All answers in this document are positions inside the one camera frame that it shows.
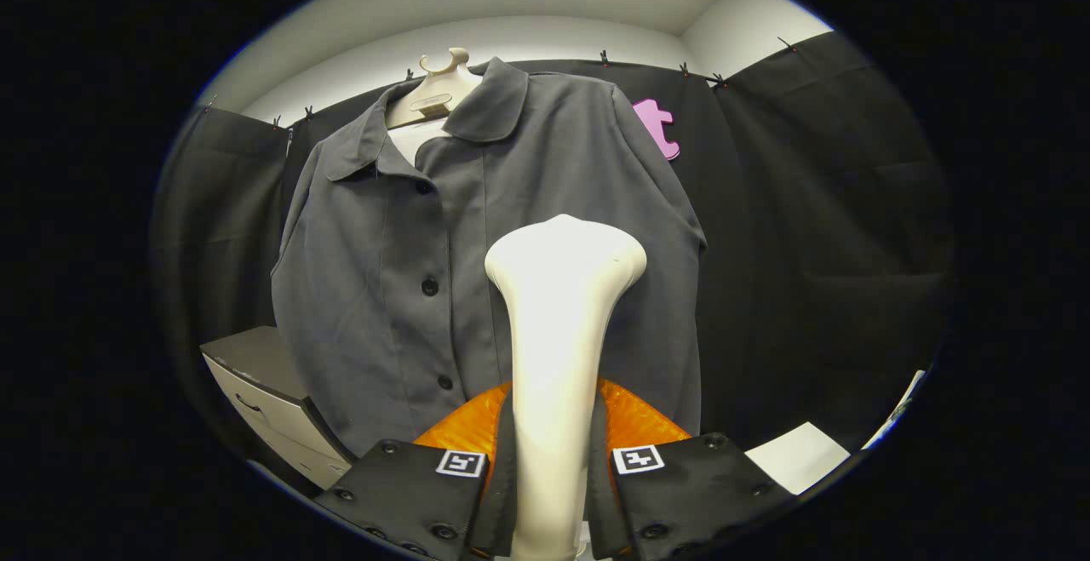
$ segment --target white hanger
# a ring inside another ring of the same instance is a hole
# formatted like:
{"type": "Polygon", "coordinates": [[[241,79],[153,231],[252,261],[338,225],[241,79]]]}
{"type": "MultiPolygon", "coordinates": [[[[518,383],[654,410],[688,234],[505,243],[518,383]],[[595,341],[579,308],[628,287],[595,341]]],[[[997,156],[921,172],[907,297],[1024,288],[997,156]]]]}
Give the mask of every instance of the white hanger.
{"type": "Polygon", "coordinates": [[[427,56],[420,57],[420,68],[427,72],[427,76],[424,76],[419,87],[413,88],[403,98],[393,100],[386,108],[387,130],[450,114],[453,108],[484,80],[483,76],[470,73],[467,68],[470,60],[467,49],[448,50],[451,56],[450,64],[439,70],[428,69],[424,64],[427,56]]]}

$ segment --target black fabric backdrop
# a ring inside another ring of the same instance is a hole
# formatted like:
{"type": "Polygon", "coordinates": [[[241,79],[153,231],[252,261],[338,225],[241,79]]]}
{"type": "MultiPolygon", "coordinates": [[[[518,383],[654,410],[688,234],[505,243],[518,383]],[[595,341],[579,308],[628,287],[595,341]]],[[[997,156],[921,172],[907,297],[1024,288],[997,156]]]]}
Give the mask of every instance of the black fabric backdrop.
{"type": "MultiPolygon", "coordinates": [[[[702,430],[749,449],[810,420],[853,452],[946,327],[945,185],[910,110],[843,35],[795,49],[726,87],[642,64],[511,64],[611,81],[632,102],[654,99],[674,114],[671,166],[708,240],[697,320],[702,430]]],[[[303,162],[385,88],[300,120],[290,145],[282,127],[195,108],[168,160],[153,228],[168,350],[202,414],[230,424],[215,427],[235,454],[255,458],[261,444],[220,401],[195,347],[275,325],[267,270],[303,162]]]]}
{"type": "Polygon", "coordinates": [[[231,406],[198,346],[275,326],[268,270],[280,232],[288,133],[195,107],[165,161],[152,211],[152,286],[178,382],[215,436],[301,491],[316,492],[231,406]]]}

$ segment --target screw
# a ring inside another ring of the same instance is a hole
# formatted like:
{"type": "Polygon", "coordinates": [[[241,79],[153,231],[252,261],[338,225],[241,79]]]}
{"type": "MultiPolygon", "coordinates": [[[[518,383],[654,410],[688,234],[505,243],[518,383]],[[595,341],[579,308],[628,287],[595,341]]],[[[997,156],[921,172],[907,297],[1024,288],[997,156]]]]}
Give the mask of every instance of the screw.
{"type": "Polygon", "coordinates": [[[671,556],[681,554],[682,552],[686,552],[688,550],[692,550],[694,548],[700,548],[700,546],[701,546],[701,544],[697,542],[697,541],[689,541],[689,542],[682,544],[681,546],[678,546],[677,548],[674,549],[674,552],[671,553],[671,556]]]}
{"type": "Polygon", "coordinates": [[[665,525],[647,525],[640,532],[640,537],[643,539],[658,539],[665,536],[668,530],[665,525]]]}
{"type": "Polygon", "coordinates": [[[407,541],[401,545],[401,548],[415,552],[416,554],[423,554],[424,557],[427,557],[427,551],[421,548],[420,546],[416,546],[415,544],[407,541]]]}
{"type": "Polygon", "coordinates": [[[455,539],[458,537],[458,532],[448,525],[436,525],[432,527],[432,535],[439,539],[455,539]]]}
{"type": "Polygon", "coordinates": [[[707,446],[707,448],[710,449],[718,449],[726,443],[727,443],[726,436],[723,436],[720,434],[708,434],[707,436],[704,437],[704,446],[707,446]]]}

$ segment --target shirt sleeve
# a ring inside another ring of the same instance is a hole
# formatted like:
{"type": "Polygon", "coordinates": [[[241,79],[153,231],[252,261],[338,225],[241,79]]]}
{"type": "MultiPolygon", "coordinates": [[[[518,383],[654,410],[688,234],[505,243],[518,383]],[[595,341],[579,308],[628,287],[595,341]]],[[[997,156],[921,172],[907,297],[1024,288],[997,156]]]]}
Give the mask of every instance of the shirt sleeve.
{"type": "Polygon", "coordinates": [[[277,267],[280,267],[280,261],[283,260],[283,252],[288,249],[288,243],[291,240],[292,232],[295,231],[295,224],[299,224],[300,212],[303,211],[303,205],[306,204],[306,197],[311,193],[311,182],[314,181],[314,170],[318,166],[322,144],[316,143],[314,145],[311,156],[306,158],[306,162],[303,164],[303,171],[299,174],[299,181],[295,182],[295,192],[292,193],[291,205],[288,208],[288,219],[284,220],[283,233],[280,235],[280,252],[277,255],[276,265],[269,270],[270,277],[272,273],[276,273],[277,267]]]}
{"type": "Polygon", "coordinates": [[[670,162],[666,160],[654,137],[647,133],[647,127],[643,125],[643,120],[635,112],[632,102],[616,84],[613,85],[611,97],[617,127],[625,139],[625,145],[634,155],[640,166],[643,166],[651,180],[655,182],[658,192],[674,209],[680,222],[693,232],[693,236],[699,241],[700,252],[703,254],[707,249],[707,240],[704,237],[700,220],[697,219],[697,211],[689,203],[685,187],[681,186],[681,181],[674,173],[670,162]]]}

